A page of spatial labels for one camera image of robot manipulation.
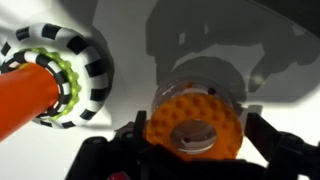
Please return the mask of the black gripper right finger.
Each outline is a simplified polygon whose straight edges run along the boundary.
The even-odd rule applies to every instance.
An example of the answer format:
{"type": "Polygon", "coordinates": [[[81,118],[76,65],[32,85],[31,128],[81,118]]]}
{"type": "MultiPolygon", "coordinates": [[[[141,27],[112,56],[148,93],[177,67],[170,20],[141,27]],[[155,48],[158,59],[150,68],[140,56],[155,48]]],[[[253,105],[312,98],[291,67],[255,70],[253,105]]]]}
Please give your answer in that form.
{"type": "Polygon", "coordinates": [[[258,113],[247,115],[245,136],[258,150],[262,157],[272,164],[281,134],[258,113]]]}

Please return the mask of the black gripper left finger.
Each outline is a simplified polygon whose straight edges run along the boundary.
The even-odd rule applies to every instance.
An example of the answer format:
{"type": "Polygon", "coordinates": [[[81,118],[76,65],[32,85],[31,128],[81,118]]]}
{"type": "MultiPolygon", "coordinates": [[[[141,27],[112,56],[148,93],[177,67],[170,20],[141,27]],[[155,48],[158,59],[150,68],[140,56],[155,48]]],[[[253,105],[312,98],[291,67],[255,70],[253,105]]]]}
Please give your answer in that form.
{"type": "Polygon", "coordinates": [[[138,111],[133,128],[133,135],[135,138],[142,138],[144,136],[145,125],[147,121],[147,112],[138,111]]]}

